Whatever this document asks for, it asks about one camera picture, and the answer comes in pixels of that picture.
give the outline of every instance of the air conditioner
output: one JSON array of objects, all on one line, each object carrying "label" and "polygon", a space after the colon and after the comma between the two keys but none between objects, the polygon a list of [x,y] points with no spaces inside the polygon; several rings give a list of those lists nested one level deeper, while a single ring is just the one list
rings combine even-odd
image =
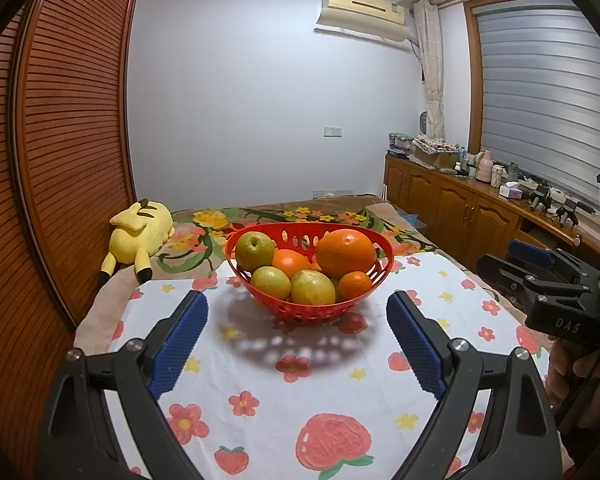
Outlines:
[{"label": "air conditioner", "polygon": [[387,0],[322,0],[319,25],[355,30],[393,41],[410,37],[404,7]]}]

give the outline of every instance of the blue gripper pad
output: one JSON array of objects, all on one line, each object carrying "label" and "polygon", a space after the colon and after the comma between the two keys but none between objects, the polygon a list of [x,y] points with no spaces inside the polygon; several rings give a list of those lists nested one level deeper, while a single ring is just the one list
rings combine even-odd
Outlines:
[{"label": "blue gripper pad", "polygon": [[389,297],[386,318],[420,386],[440,400],[452,373],[448,336],[437,322],[424,317],[404,292]]},{"label": "blue gripper pad", "polygon": [[208,304],[205,295],[191,291],[180,303],[172,318],[174,316],[178,318],[174,320],[164,343],[155,355],[154,373],[147,386],[155,400],[164,392],[173,390],[191,355],[191,350],[206,325]]},{"label": "blue gripper pad", "polygon": [[507,257],[526,262],[540,269],[553,269],[555,262],[551,253],[533,245],[512,240],[507,248]]}]

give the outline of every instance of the stuffed animal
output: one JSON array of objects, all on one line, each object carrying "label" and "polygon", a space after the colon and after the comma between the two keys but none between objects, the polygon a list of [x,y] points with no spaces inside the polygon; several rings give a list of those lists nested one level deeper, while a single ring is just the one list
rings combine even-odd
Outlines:
[{"label": "stuffed animal", "polygon": [[149,257],[175,232],[171,213],[162,204],[144,198],[115,215],[109,223],[115,229],[109,240],[109,254],[100,267],[98,286],[109,281],[116,263],[134,264],[138,282],[148,282],[154,274]]}]

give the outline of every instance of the white wall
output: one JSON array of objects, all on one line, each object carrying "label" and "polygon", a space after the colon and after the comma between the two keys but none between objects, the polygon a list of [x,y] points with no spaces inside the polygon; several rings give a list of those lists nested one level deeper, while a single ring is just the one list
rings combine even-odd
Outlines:
[{"label": "white wall", "polygon": [[319,11],[320,0],[138,0],[128,70],[138,196],[175,210],[378,192],[388,134],[418,129],[420,65],[316,34]]},{"label": "white wall", "polygon": [[471,119],[471,65],[469,39],[462,4],[440,10],[445,135],[460,146],[469,143]]}]

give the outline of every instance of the blue textured pad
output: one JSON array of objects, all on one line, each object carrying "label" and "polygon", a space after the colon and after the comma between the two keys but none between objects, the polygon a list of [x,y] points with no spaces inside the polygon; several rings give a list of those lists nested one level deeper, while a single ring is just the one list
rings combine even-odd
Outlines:
[{"label": "blue textured pad", "polygon": [[[427,320],[418,314],[420,322]],[[440,400],[446,392],[442,358],[398,294],[389,297],[386,318],[420,386]]]},{"label": "blue textured pad", "polygon": [[196,294],[155,356],[154,375],[148,385],[155,400],[164,392],[173,390],[191,350],[206,325],[207,316],[208,304],[205,295]]},{"label": "blue textured pad", "polygon": [[551,253],[533,245],[512,240],[507,248],[507,256],[521,260],[540,269],[553,269],[555,262]]}]

